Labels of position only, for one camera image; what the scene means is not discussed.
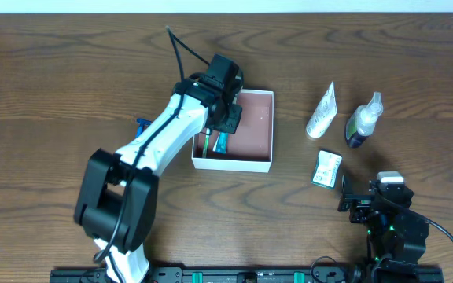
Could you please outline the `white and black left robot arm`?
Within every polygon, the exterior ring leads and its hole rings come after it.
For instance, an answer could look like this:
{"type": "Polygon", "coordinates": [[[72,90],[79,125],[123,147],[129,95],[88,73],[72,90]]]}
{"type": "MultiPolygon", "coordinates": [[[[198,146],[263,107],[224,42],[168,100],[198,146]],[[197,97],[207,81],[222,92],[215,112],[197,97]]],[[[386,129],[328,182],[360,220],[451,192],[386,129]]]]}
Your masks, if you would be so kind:
{"type": "Polygon", "coordinates": [[[159,178],[179,150],[208,128],[233,134],[242,108],[234,103],[243,74],[216,54],[206,72],[177,82],[166,109],[115,153],[98,149],[88,160],[74,220],[100,248],[113,282],[142,282],[149,271],[144,241],[153,225],[159,178]]]}

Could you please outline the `blue disposable razor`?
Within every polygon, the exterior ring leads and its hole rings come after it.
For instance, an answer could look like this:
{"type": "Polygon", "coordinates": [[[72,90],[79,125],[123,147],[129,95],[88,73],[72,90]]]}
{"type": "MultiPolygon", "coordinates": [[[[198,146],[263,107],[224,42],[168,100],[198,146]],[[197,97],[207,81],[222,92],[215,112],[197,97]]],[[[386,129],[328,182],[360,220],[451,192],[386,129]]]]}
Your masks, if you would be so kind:
{"type": "Polygon", "coordinates": [[[152,122],[147,119],[137,118],[136,123],[138,124],[138,129],[135,137],[138,138],[151,125],[152,122]]]}

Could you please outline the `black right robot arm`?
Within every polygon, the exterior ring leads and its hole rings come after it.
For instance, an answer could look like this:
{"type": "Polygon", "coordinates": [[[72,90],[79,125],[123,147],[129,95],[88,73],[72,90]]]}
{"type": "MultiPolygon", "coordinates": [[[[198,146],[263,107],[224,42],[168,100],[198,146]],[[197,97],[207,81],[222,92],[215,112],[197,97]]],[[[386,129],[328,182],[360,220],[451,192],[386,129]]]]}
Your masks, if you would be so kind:
{"type": "Polygon", "coordinates": [[[416,265],[426,250],[429,224],[411,214],[414,192],[397,171],[383,171],[369,181],[366,193],[346,176],[341,179],[341,199],[337,210],[349,213],[351,223],[363,224],[374,257],[389,254],[396,263],[416,265]]]}

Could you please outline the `teal toothpaste tube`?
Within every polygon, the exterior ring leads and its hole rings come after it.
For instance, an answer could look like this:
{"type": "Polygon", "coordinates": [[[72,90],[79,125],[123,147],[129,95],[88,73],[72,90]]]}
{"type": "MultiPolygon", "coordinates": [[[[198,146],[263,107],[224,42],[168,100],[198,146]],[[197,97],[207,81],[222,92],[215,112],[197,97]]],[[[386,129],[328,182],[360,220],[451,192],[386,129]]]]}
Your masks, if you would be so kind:
{"type": "Polygon", "coordinates": [[[227,143],[228,143],[228,136],[229,134],[226,132],[220,132],[218,135],[218,138],[213,145],[213,151],[215,153],[222,153],[226,154],[227,153],[227,143]]]}

